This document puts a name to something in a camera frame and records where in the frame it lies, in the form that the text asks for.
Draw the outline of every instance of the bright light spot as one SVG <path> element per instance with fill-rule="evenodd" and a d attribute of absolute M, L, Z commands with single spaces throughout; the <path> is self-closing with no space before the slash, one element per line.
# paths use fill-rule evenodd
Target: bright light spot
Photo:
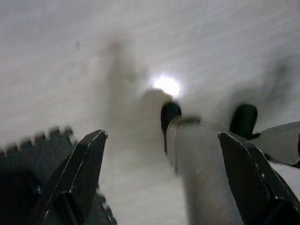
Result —
<path fill-rule="evenodd" d="M 166 94 L 171 95 L 173 98 L 177 98 L 180 92 L 180 85 L 179 83 L 168 76 L 161 76 L 154 80 L 153 89 L 161 89 Z"/>

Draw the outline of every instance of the white surface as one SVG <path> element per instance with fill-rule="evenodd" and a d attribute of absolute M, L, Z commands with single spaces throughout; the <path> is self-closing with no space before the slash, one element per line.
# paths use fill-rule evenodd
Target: white surface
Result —
<path fill-rule="evenodd" d="M 122 225 L 185 223 L 148 90 L 171 74 L 184 113 L 224 127 L 253 102 L 257 129 L 300 120 L 298 0 L 3 0 L 0 143 L 51 126 L 109 133 L 101 186 Z M 276 66 L 288 71 L 276 76 Z"/>

